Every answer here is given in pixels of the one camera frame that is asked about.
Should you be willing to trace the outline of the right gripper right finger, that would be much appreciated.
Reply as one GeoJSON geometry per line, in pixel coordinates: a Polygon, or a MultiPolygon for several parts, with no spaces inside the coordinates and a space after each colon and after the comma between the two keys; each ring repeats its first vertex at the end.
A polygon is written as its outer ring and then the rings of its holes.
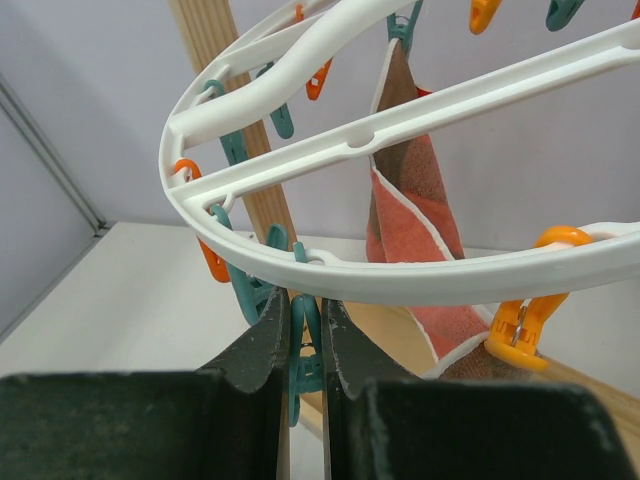
{"type": "Polygon", "coordinates": [[[611,416],[572,384],[423,380],[344,305],[321,307],[329,479],[633,479],[611,416]]]}

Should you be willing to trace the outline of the pink and brown sock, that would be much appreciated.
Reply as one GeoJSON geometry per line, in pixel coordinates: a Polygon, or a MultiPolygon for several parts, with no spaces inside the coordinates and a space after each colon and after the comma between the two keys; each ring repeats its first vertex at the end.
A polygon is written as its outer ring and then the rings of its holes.
{"type": "MultiPolygon", "coordinates": [[[[464,258],[429,135],[372,154],[370,178],[368,261],[405,264],[464,258]]],[[[531,379],[531,372],[511,366],[486,351],[483,342],[492,319],[486,307],[418,306],[409,312],[436,359],[428,377],[475,381],[531,379]]]]}

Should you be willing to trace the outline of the teal clip front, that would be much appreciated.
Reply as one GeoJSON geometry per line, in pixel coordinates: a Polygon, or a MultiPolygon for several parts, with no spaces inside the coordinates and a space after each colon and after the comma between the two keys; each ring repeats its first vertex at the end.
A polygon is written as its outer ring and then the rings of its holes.
{"type": "Polygon", "coordinates": [[[289,343],[289,426],[297,425],[300,416],[300,396],[323,388],[321,356],[321,314],[314,296],[306,293],[291,300],[289,343]]]}

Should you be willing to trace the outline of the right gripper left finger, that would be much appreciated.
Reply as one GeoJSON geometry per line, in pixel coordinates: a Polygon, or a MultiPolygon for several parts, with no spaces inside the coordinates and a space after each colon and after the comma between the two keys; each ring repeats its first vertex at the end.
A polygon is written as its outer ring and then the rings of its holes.
{"type": "Polygon", "coordinates": [[[5,479],[286,479],[290,305],[194,371],[16,374],[1,382],[5,479]]]}

